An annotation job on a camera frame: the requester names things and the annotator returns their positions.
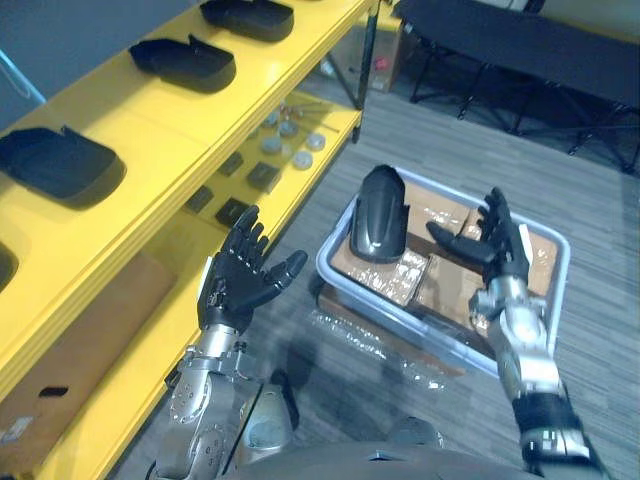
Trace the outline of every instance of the red object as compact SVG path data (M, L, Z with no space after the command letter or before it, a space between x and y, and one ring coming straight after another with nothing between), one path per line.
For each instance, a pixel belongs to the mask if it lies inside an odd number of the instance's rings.
M390 66L391 66L391 62L389 62L389 59L387 57L377 57L373 61L373 68L376 71L387 70Z

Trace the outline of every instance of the clear plastic bin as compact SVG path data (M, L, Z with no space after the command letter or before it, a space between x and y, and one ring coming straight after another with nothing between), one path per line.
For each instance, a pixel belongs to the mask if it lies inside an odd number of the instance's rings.
M404 180L421 185L427 190L448 197L470 208L476 209L480 205L485 205L484 202L478 198L453 190L408 170L397 167L396 170ZM493 359L464 345L455 338L447 336L435 327L430 326L428 318L425 321L424 319L413 316L399 306L386 300L384 297L359 285L331 267L331 258L349 233L355 201L356 197L354 196L316 256L318 273L327 283L336 288L341 303L360 312L406 341L437 355L452 366L473 366L497 377L498 371L496 362ZM547 349L549 353L553 355L558 333L558 324L560 322L560 311L564 297L567 270L569 268L569 257L571 255L569 242L555 230L545 227L522 215L512 213L512 218L518 223L526 224L531 232L551 240L558 248L556 263L551 277L551 285L546 295L548 308L545 323L549 335Z

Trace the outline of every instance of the gray wall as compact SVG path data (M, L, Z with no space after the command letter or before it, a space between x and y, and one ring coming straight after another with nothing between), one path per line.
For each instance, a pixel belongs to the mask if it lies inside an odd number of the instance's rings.
M131 45L190 0L0 0L0 48L45 97ZM33 109L0 73L0 130Z

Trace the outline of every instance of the cardboard box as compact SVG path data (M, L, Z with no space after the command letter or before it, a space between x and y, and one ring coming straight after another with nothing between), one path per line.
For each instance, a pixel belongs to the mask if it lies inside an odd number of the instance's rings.
M0 404L0 473L28 472L46 458L174 281L136 255L42 355Z
M409 205L407 246L425 257L436 254L450 258L436 244L426 224L437 222L457 235L469 216L469 208L411 182L405 182L404 202Z
M475 350L494 357L487 343L488 324L484 319L472 322L469 300L483 287L476 272L442 258L429 257L429 265L410 303L412 313L435 316L436 327Z
M465 221L462 235L480 240L482 230L478 226L478 220L481 218L477 210L472 210ZM531 231L529 238L533 251L533 262L529 268L529 291L536 295L545 296L551 286L558 246L553 241Z
M376 40L373 47L369 87L381 92L388 92L400 70L403 44L405 38L400 21L394 28L383 29L378 26ZM364 48L365 25L354 26L347 35L331 51L338 67L350 85L358 85L362 67L362 52ZM332 69L321 65L321 71L333 75Z
M407 248L395 263L370 263L351 252L350 238L344 239L331 259L331 266L392 302L406 306L420 282L427 259Z

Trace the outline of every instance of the yellow shelf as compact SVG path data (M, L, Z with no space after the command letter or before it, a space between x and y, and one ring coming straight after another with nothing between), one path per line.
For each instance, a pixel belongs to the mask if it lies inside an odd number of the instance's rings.
M276 44L215 29L196 7L149 35L184 41L193 33L233 52L236 78L216 94L193 93L146 75L123 52L0 134L66 124L113 148L127 166L113 194L80 212L0 175L2 242L20 261L0 293L0 401L375 2L286 3L294 8L295 27Z
M391 5L386 1L380 2L380 10L378 11L378 26L377 26L378 31L381 31L381 30L385 32L400 31L400 27L402 26L402 20L392 15L393 7L397 3L398 3L397 0L393 0ZM364 27L367 24L367 18L368 18L367 15L363 15L362 17L360 17L360 20L358 20L358 25L360 25L361 27Z
M309 101L316 100L298 93L290 97L291 104ZM329 113L314 118L338 132L317 122L305 124L327 139L325 149L314 153L310 169L297 170L288 155L257 155L260 138L247 140L239 149L245 161L241 169L230 178L216 173L206 180L215 194L211 205L198 215L184 208L178 211L145 246L146 252L178 273L178 282L36 472L37 480L91 480L106 475L164 392L163 379L185 346L197 338L195 299L200 273L206 256L220 247L227 232L211 220L213 213L230 195L255 203L260 207L265 233L274 239L360 121L357 111L329 108ZM260 136L265 134L261 128ZM297 140L288 142L292 152L304 136L298 133ZM258 160L282 171L280 181L269 194L253 189L245 180Z

